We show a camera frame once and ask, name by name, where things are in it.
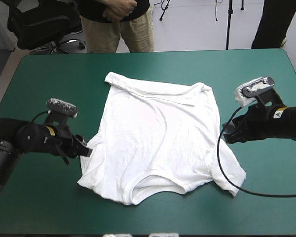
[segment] wrinkled fabric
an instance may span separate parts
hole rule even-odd
[[[98,133],[81,157],[78,183],[103,198],[138,204],[158,192],[185,194],[207,182],[236,195],[217,162],[220,116],[212,89],[129,79],[109,73],[111,88]],[[245,171],[220,142],[226,175],[241,186]]]

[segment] yellow label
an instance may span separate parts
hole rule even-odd
[[[50,135],[52,135],[52,136],[56,136],[55,131],[54,131],[51,127],[49,127],[49,126],[46,126],[46,127],[47,127],[47,129],[49,130]]]
[[[273,115],[273,118],[274,118],[274,119],[280,119],[281,116],[282,116],[282,113],[283,113],[283,111],[284,111],[285,109],[287,109],[287,107],[282,107],[282,108],[277,109],[277,111],[275,111],[275,113],[274,113],[274,115]]]

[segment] hand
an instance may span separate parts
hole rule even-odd
[[[120,22],[124,18],[124,16],[116,14],[109,6],[105,8],[102,16],[113,23]]]
[[[105,5],[109,6],[117,15],[129,16],[130,13],[137,6],[135,0],[102,0]]]

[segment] chair wheel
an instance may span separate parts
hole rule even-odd
[[[85,46],[84,46],[83,43],[80,43],[80,42],[79,42],[79,49],[81,49],[81,50],[82,50],[82,49],[85,49]]]

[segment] person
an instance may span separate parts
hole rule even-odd
[[[296,0],[264,0],[262,18],[251,48],[280,48],[296,12]]]
[[[79,0],[89,53],[116,52],[120,37],[130,52],[151,52],[152,6],[149,0]]]

